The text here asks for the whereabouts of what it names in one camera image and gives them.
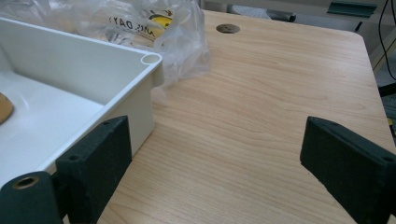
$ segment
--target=food item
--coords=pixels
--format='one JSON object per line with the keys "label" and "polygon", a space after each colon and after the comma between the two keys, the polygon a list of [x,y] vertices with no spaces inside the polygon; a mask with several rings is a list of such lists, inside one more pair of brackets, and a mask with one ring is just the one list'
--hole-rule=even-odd
{"label": "food item", "polygon": [[0,92],[0,124],[4,123],[14,110],[14,105]]}

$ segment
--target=clear plastic bag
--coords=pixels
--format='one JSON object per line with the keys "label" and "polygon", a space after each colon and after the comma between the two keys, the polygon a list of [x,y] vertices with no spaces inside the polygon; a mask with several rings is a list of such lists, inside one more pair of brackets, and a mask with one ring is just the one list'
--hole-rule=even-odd
{"label": "clear plastic bag", "polygon": [[160,53],[163,87],[209,70],[205,17],[195,1],[5,0],[0,17]]}

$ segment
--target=wooden table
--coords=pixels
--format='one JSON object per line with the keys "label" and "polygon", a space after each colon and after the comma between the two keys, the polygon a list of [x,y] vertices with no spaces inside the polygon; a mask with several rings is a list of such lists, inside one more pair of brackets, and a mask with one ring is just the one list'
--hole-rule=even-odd
{"label": "wooden table", "polygon": [[99,223],[354,223],[299,156],[307,116],[396,153],[362,38],[209,11],[205,27],[210,74],[154,106]]}

